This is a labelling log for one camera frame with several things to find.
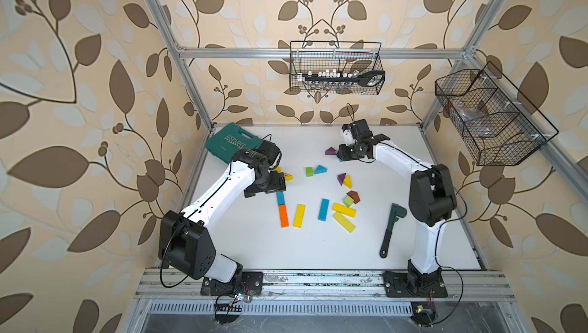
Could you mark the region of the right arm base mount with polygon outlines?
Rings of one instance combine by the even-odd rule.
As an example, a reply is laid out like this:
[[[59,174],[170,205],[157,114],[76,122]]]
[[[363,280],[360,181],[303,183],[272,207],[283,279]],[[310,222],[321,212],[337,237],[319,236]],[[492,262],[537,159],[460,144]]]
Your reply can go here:
[[[388,298],[447,298],[449,296],[440,267],[431,273],[421,273],[409,260],[406,272],[385,271],[383,280]]]

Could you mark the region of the teal long block diagonal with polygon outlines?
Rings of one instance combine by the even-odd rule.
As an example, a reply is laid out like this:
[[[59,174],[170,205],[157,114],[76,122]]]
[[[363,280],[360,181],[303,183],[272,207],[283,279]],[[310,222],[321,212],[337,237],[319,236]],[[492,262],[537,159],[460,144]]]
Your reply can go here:
[[[286,204],[283,192],[277,192],[277,202],[278,202],[278,206]]]

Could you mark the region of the teal triangle block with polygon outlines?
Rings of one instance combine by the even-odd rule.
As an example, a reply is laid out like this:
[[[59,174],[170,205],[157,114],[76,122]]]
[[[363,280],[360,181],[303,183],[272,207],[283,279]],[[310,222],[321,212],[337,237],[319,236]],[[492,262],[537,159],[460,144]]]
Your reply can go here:
[[[317,167],[315,168],[314,174],[315,174],[315,175],[324,174],[324,173],[326,173],[327,171],[328,171],[328,169],[326,169],[326,167],[324,167],[324,166],[317,166]]]

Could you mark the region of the orange rectangular block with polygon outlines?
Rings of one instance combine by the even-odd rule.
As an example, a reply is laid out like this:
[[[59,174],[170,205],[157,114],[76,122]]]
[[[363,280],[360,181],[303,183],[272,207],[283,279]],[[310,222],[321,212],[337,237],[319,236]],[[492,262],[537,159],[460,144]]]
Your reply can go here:
[[[279,214],[280,214],[280,225],[282,228],[289,227],[289,217],[287,214],[287,209],[284,204],[279,205]]]

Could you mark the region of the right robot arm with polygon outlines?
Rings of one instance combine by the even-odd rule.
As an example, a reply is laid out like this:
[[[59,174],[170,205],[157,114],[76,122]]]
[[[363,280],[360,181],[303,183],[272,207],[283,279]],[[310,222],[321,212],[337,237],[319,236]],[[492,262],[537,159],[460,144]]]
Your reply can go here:
[[[442,226],[457,207],[449,169],[417,159],[384,134],[373,134],[365,120],[344,124],[341,134],[344,143],[337,152],[341,161],[373,159],[410,180],[408,205],[419,224],[407,280],[413,288],[432,284],[441,275],[437,247],[443,235]]]

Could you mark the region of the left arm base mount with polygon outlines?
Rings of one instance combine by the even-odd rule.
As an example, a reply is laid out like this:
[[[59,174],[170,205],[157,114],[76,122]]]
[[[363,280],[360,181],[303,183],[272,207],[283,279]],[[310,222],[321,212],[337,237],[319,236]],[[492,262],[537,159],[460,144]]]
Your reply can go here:
[[[237,264],[236,272],[229,282],[220,282],[216,279],[204,278],[201,288],[202,296],[260,296],[263,288],[263,272],[257,270],[244,270],[241,264]]]

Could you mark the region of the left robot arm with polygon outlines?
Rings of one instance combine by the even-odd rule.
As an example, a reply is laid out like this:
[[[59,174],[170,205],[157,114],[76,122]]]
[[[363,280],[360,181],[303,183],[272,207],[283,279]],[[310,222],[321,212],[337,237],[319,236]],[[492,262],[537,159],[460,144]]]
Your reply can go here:
[[[251,198],[286,190],[285,175],[276,170],[281,158],[280,148],[267,140],[256,149],[239,149],[200,198],[179,213],[165,214],[159,241],[162,267],[173,267],[192,279],[231,282],[242,267],[216,250],[211,233],[239,195]]]

